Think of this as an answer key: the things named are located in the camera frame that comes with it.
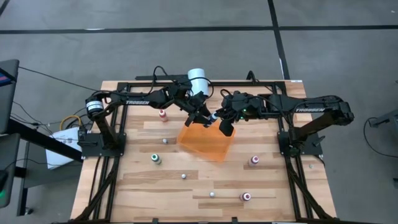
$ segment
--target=pink bottle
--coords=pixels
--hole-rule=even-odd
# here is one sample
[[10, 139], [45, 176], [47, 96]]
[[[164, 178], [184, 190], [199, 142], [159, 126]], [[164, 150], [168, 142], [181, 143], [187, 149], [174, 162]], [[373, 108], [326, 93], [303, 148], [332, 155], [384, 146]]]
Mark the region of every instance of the pink bottle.
[[160, 120], [163, 121], [163, 122], [166, 122], [166, 121], [169, 120], [167, 118], [166, 111], [164, 111], [164, 110], [160, 110], [159, 111], [159, 117], [160, 117]]

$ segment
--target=white cylinder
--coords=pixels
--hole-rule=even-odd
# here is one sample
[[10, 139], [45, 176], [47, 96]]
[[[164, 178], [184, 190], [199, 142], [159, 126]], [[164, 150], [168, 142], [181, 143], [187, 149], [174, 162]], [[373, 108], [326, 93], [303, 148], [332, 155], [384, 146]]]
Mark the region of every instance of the white cylinder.
[[191, 80], [195, 78], [194, 80], [191, 80], [192, 84], [192, 91], [190, 92], [190, 95], [196, 95], [200, 91], [203, 92], [204, 95], [208, 96], [209, 95], [209, 88], [208, 88], [208, 82], [204, 78], [205, 76], [205, 71], [201, 68], [194, 68], [188, 71], [188, 78]]

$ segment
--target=wooden board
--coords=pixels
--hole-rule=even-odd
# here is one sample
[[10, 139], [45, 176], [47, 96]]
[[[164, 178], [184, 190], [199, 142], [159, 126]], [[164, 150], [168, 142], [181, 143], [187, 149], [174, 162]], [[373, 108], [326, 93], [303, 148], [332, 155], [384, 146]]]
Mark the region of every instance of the wooden board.
[[[117, 84], [116, 81], [106, 81], [102, 89], [115, 90]], [[286, 86], [289, 96], [305, 97], [302, 82], [286, 81]], [[260, 86], [224, 88], [253, 95], [269, 92]], [[213, 97], [207, 100], [210, 111], [220, 107], [220, 89], [215, 87]], [[147, 92], [149, 88], [137, 87], [132, 91]], [[167, 109], [167, 115], [169, 122], [163, 123], [159, 119], [159, 110], [148, 106], [128, 108], [127, 145], [119, 165], [112, 222], [150, 222], [154, 217], [160, 222], [228, 222], [231, 217], [237, 217], [241, 222], [295, 220], [284, 158], [279, 154], [276, 119], [234, 124], [233, 144], [225, 161], [217, 163], [196, 157], [176, 144], [187, 114], [172, 105]], [[294, 118], [296, 126], [309, 121], [310, 114], [296, 114]], [[164, 138], [169, 141], [167, 145], [162, 142]], [[151, 162], [153, 153], [162, 158], [161, 165]], [[259, 156], [260, 163], [249, 167], [248, 160], [254, 155]], [[302, 160], [308, 189], [325, 211], [335, 216], [322, 163], [313, 156], [302, 156]], [[96, 161], [97, 158], [84, 161], [71, 218], [87, 206]], [[181, 179], [182, 174], [187, 175], [186, 180]], [[210, 198], [210, 192], [216, 197]], [[249, 192], [252, 199], [241, 202], [239, 195], [243, 192]], [[299, 190], [297, 192], [305, 217], [302, 195]], [[104, 217], [107, 198], [106, 193], [100, 217]]]

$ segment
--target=yellow cable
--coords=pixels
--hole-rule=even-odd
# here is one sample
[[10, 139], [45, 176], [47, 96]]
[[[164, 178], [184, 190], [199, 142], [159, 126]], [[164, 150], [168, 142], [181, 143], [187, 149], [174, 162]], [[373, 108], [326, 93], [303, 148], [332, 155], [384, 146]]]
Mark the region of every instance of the yellow cable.
[[77, 116], [77, 115], [70, 115], [70, 116], [67, 116], [66, 118], [64, 118], [64, 119], [61, 121], [61, 123], [60, 123], [60, 131], [62, 131], [62, 125], [63, 125], [63, 123], [66, 122], [67, 119], [69, 119], [69, 118], [77, 118], [77, 119], [79, 120], [79, 126], [81, 126], [81, 119], [80, 119], [80, 117]]

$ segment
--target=black stand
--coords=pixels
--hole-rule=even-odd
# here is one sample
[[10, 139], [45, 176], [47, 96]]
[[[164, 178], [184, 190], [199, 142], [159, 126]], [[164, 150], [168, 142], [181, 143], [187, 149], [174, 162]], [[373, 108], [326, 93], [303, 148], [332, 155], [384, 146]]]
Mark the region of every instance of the black stand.
[[292, 154], [292, 150], [290, 149], [290, 138], [289, 133], [287, 131], [282, 131], [278, 133], [278, 142], [279, 149], [282, 155], [287, 156], [296, 156], [297, 153], [301, 153], [302, 155], [314, 155], [319, 156], [322, 155], [322, 147], [320, 145], [320, 141], [323, 138], [319, 138], [318, 133], [311, 134], [307, 140], [303, 144], [303, 148], [300, 151], [297, 151], [295, 154]]
[[372, 128], [377, 128], [380, 124], [388, 122], [391, 122], [398, 131], [398, 110], [391, 111], [388, 114], [384, 114], [376, 119], [370, 120], [369, 124]]
[[118, 145], [113, 150], [109, 150], [104, 146], [104, 141], [101, 134], [90, 133], [85, 136], [84, 142], [79, 141], [79, 145], [81, 146], [82, 156], [84, 159], [92, 156], [123, 156], [124, 148], [126, 146], [126, 133], [117, 136], [117, 141]]

